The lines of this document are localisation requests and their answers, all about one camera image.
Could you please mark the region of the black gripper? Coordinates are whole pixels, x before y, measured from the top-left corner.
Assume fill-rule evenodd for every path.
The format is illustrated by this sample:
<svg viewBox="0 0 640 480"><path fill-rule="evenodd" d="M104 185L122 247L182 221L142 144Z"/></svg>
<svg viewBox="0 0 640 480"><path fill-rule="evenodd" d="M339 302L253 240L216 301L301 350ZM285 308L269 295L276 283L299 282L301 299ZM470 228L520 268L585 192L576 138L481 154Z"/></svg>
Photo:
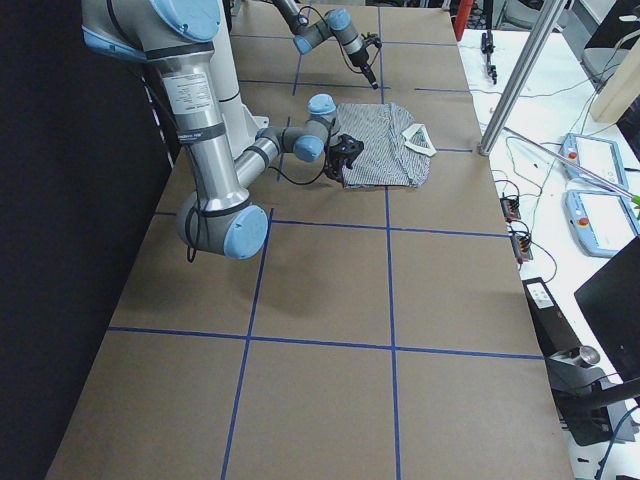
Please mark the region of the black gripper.
<svg viewBox="0 0 640 480"><path fill-rule="evenodd" d="M361 73L363 73L364 77L367 79L369 84L374 90L379 88L378 81L376 79L375 74L370 69L369 66L369 54L365 48L360 48L357 51L353 51L348 54L348 58L351 61L352 65L358 69Z"/></svg>
<svg viewBox="0 0 640 480"><path fill-rule="evenodd" d="M325 154L325 164L323 171L326 177L331 180L343 180L343 170L345 168L340 168L338 166L338 162L333 158L334 147L335 146L329 147Z"/></svg>

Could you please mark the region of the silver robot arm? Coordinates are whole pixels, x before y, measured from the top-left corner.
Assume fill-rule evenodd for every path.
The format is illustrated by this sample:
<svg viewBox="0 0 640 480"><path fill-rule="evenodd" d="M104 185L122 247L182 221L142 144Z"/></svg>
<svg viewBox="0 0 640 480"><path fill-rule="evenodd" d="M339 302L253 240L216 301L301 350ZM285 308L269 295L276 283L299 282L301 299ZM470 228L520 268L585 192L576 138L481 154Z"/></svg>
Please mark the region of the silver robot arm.
<svg viewBox="0 0 640 480"><path fill-rule="evenodd" d="M301 55L310 53L329 39L335 39L347 67L362 75L372 89L379 88L372 63L382 48L382 41L376 33L361 34L346 8L321 14L315 7L299 7L295 1L275 0L272 4L288 25L293 43Z"/></svg>
<svg viewBox="0 0 640 480"><path fill-rule="evenodd" d="M177 216L193 251L247 259L268 232L249 185L283 153L325 159L336 178L362 150L341 130L328 94L313 96L301 127L274 128L243 104L220 1L84 1L85 43L103 55L154 68L160 75L178 140L191 158L195 192Z"/></svg>

